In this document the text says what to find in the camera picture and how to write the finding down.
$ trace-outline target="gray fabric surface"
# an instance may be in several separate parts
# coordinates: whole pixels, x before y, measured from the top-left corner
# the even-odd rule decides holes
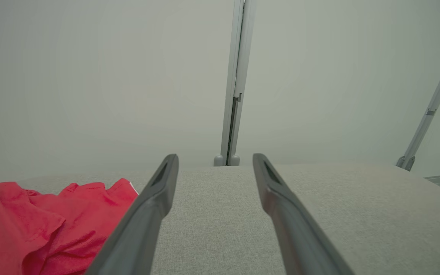
[[[440,274],[440,187],[398,167],[276,165],[356,274]],[[153,171],[49,176],[23,188],[58,193],[70,183],[119,178],[140,192]],[[271,220],[251,167],[180,171],[152,274],[282,274]]]

